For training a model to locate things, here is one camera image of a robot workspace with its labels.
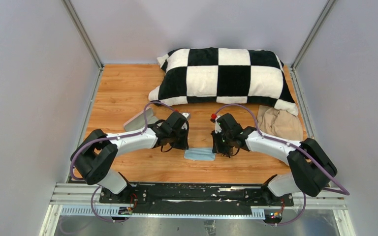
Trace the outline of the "blue lens cloth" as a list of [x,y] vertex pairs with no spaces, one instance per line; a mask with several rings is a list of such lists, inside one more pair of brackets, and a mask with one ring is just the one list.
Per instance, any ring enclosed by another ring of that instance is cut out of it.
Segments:
[[214,161],[215,154],[211,147],[197,147],[185,150],[184,159],[192,161]]

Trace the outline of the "pink glasses case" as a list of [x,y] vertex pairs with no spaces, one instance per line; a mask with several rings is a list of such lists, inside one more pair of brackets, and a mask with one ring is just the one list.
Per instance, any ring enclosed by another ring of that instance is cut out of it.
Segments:
[[148,124],[152,124],[158,121],[158,118],[155,116],[155,113],[151,107],[146,108],[145,112],[139,112],[137,115],[129,119],[123,124],[124,130],[126,132],[135,131],[141,129],[145,126],[144,116]]

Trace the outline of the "dark aviator sunglasses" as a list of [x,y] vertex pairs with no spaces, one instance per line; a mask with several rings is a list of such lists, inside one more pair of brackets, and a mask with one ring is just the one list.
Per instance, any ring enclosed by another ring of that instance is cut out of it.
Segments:
[[224,157],[228,157],[228,158],[231,158],[233,156],[236,156],[238,153],[239,153],[240,149],[239,148],[230,148],[230,149],[227,149],[225,150],[223,153],[222,153],[222,156]]

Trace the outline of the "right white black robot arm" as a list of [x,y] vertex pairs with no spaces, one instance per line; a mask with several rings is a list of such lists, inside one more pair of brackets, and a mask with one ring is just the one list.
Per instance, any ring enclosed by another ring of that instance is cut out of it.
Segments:
[[262,133],[252,126],[243,128],[229,113],[212,114],[211,121],[215,124],[211,133],[213,153],[226,157],[237,155],[234,149],[264,153],[289,166],[289,173],[273,175],[263,183],[261,198],[267,205],[274,205],[281,196],[296,192],[316,197],[338,173],[328,155],[312,138],[287,140]]

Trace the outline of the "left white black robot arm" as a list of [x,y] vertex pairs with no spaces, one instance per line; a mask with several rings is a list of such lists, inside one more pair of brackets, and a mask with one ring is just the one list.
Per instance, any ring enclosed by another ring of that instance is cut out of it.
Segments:
[[88,185],[106,187],[123,182],[123,177],[111,168],[116,157],[141,149],[164,151],[166,145],[188,149],[189,119],[189,113],[174,111],[167,119],[134,132],[108,134],[96,129],[72,154],[71,165]]

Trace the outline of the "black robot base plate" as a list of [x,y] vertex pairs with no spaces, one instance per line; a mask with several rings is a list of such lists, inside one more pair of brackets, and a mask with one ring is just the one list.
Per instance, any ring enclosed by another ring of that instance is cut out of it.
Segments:
[[294,205],[291,194],[267,198],[261,184],[131,182],[114,194],[102,188],[97,203],[130,205],[149,216],[216,216],[261,218],[253,209],[279,211]]

